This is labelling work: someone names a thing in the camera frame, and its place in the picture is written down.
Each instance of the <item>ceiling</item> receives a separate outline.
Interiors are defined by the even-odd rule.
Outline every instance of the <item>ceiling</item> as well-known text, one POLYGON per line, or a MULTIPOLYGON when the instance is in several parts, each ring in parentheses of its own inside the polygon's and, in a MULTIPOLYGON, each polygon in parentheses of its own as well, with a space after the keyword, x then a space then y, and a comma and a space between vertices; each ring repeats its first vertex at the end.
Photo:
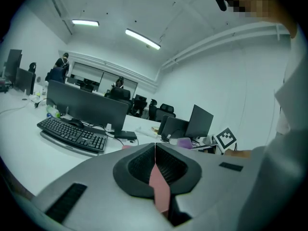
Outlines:
POLYGON ((62 19, 99 21, 98 28, 74 26, 73 35, 112 41, 151 58, 157 67, 189 46, 227 29, 255 22, 231 11, 222 12, 215 0, 58 0, 62 19), (127 36, 132 29, 159 43, 148 49, 127 36))

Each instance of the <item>black rubber pad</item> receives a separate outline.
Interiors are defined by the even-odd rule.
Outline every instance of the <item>black rubber pad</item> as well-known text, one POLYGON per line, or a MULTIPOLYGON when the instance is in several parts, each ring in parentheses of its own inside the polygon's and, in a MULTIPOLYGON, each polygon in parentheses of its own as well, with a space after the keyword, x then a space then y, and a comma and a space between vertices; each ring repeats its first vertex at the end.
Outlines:
POLYGON ((87 186, 74 183, 62 196, 46 211, 46 215, 62 223, 78 199, 82 196, 87 186))
POLYGON ((231 170, 239 171, 239 172, 241 172, 242 169, 243 169, 243 166, 236 165, 236 164, 229 164, 229 163, 225 163, 225 162, 221 163, 219 166, 225 167, 225 168, 228 168, 228 169, 231 169, 231 170))

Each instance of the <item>bottle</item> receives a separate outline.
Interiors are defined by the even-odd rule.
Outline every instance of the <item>bottle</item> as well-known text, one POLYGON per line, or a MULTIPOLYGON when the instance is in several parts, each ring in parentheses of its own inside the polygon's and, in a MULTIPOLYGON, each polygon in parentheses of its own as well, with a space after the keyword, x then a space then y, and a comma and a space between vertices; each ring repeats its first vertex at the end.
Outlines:
POLYGON ((51 114, 53 117, 60 118, 60 116, 61 116, 60 112, 56 108, 52 107, 51 105, 47 105, 46 111, 49 114, 51 114))
POLYGON ((47 95, 47 89, 48 89, 48 81, 45 80, 43 84, 42 95, 47 95))

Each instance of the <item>cable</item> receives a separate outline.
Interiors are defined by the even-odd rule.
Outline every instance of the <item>cable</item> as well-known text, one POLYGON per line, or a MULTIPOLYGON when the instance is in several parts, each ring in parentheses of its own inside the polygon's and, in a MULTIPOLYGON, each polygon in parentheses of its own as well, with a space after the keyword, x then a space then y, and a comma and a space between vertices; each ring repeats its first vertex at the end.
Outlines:
POLYGON ((171 140, 172 135, 173 135, 176 131, 181 131, 181 129, 175 130, 175 131, 170 135, 170 138, 169 138, 169 140, 168 140, 168 143, 169 143, 169 144, 170 144, 170 140, 171 140))
POLYGON ((50 100, 50 101, 54 104, 54 106, 57 107, 56 103, 55 103, 51 98, 44 98, 43 100, 41 100, 41 101, 35 103, 35 104, 34 104, 34 107, 37 108, 37 107, 39 106, 40 102, 42 102, 42 101, 44 101, 44 100, 50 100))
POLYGON ((159 41, 159 43, 158 44, 160 44, 160 42, 162 41, 162 37, 164 37, 164 36, 166 36, 165 34, 163 34, 162 36, 160 36, 160 41, 159 41))
POLYGON ((116 139, 116 140, 120 141, 120 143, 124 146, 124 144, 123 144, 123 142, 122 142, 121 140, 119 140, 118 138, 114 138, 114 137, 109 136, 109 135, 107 134, 106 129, 105 129, 103 126, 101 126, 101 125, 100 125, 100 127, 102 127, 102 128, 104 129, 104 131, 106 132, 106 136, 108 136, 108 137, 110 137, 110 138, 113 138, 113 139, 116 139))
POLYGON ((201 145, 200 142, 195 141, 195 140, 192 139, 192 143, 193 143, 193 142, 194 142, 194 144, 198 143, 199 145, 201 145))
POLYGON ((20 110, 20 109, 22 109, 22 108, 25 108, 29 103, 30 103, 30 102, 27 102, 23 107, 3 110, 3 111, 0 112, 0 115, 3 114, 4 112, 7 112, 7 111, 11 111, 11 110, 20 110))

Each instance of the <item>desk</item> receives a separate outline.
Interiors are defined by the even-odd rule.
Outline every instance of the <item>desk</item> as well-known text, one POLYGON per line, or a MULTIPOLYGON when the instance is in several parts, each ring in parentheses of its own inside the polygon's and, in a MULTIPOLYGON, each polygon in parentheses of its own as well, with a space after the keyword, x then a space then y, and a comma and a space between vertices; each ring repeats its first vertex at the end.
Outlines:
POLYGON ((100 96, 105 96, 105 94, 104 93, 101 93, 101 92, 99 92, 99 91, 92 91, 92 93, 95 93, 95 94, 97 94, 97 95, 100 95, 100 96))
POLYGON ((78 89, 80 89, 80 86, 78 86, 78 85, 75 85, 75 84, 72 84, 72 83, 69 83, 69 82, 65 82, 65 84, 66 85, 69 85, 69 86, 71 86, 71 87, 75 87, 75 88, 78 88, 78 89))
POLYGON ((141 118, 142 119, 147 119, 148 117, 149 117, 149 108, 145 107, 144 110, 143 110, 141 118))
MULTIPOLYGON (((46 106, 34 108, 31 101, 23 101, 24 94, 14 89, 0 93, 0 156, 16 179, 32 194, 37 195, 55 179, 90 157, 66 150, 40 136, 37 123, 46 118, 46 106)), ((138 127, 159 127, 160 123, 126 116, 123 130, 138 127)), ((139 144, 160 142, 160 139, 137 134, 139 144)), ((108 138, 105 153, 121 150, 122 144, 108 138)))

